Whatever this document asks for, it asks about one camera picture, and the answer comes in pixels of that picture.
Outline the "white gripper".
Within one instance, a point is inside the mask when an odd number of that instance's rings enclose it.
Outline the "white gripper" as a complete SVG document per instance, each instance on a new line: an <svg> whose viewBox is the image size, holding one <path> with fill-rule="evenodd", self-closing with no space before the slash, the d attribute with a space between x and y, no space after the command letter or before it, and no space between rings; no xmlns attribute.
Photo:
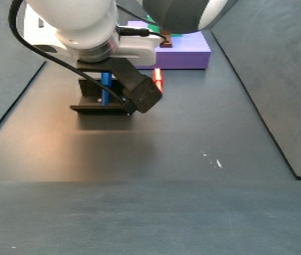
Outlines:
<svg viewBox="0 0 301 255"><path fill-rule="evenodd" d="M137 38L122 36L114 4L28 4L24 39L32 45L48 45L57 53L86 63L108 57L127 58Z"/></svg>

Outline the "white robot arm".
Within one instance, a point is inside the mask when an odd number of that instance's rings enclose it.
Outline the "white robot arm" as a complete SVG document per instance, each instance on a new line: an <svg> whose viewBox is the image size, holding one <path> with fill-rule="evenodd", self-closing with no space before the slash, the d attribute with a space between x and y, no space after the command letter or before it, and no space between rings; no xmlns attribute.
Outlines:
<svg viewBox="0 0 301 255"><path fill-rule="evenodd" d="M173 34L204 28L227 0L136 0L159 27ZM124 36L116 0L25 0L24 39L49 45L74 59L96 63L125 58L136 66L155 64L152 36Z"/></svg>

